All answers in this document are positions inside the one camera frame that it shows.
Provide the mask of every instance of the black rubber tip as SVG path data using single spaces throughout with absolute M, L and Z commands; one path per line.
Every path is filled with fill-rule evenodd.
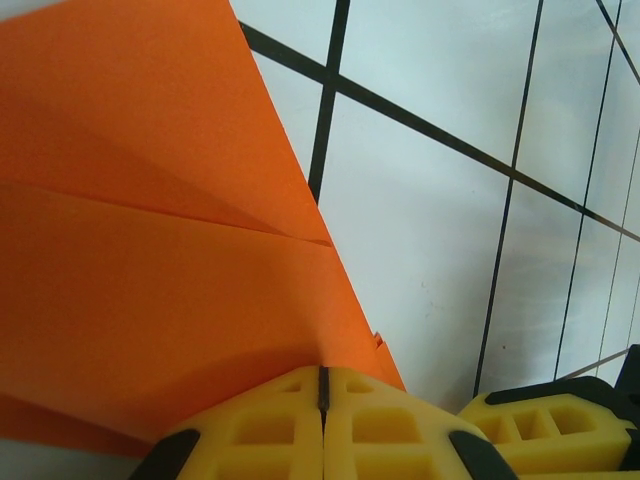
M 620 463 L 618 470 L 621 471 L 636 471 L 640 470 L 640 431 L 627 430 L 631 437 L 631 443 L 627 448 L 627 453 Z
M 629 348 L 615 388 L 640 407 L 640 345 L 631 345 Z
M 500 452 L 486 440 L 463 430 L 451 432 L 449 440 L 473 480 L 518 480 Z
M 129 480 L 176 480 L 200 439 L 194 429 L 182 430 L 160 440 Z

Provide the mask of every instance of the yellow foam block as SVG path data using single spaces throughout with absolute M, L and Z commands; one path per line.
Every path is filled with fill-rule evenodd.
M 306 367 L 178 425 L 200 432 L 178 480 L 321 480 L 318 367 Z
M 332 368 L 324 439 L 326 479 L 470 479 L 449 433 L 482 432 L 354 370 Z
M 459 417 L 479 427 L 518 474 L 615 471 L 631 443 L 626 429 L 635 428 L 570 394 L 499 405 L 485 398 L 476 397 Z

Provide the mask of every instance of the foam block hole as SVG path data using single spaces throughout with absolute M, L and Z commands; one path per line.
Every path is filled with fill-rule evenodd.
M 235 442 L 240 445 L 292 444 L 295 419 L 288 415 L 251 415 L 238 425 Z
M 282 391 L 286 393 L 295 393 L 302 390 L 302 382 L 294 382 L 287 385 Z
M 362 380 L 349 380 L 347 382 L 347 392 L 349 393 L 371 393 L 373 388 Z
M 595 422 L 589 415 L 574 407 L 557 407 L 549 410 L 561 435 L 590 432 L 596 429 Z
M 518 413 L 513 416 L 513 420 L 516 422 L 516 427 L 518 427 L 518 432 L 522 440 L 548 438 L 551 436 L 544 424 L 542 416 L 535 410 Z
M 353 416 L 355 443 L 419 443 L 413 415 L 401 408 L 371 408 Z
M 512 438 L 512 435 L 509 435 L 509 431 L 502 417 L 483 418 L 482 420 L 478 420 L 475 425 L 482 430 L 482 433 L 484 433 L 494 445 L 519 440 L 519 438 Z

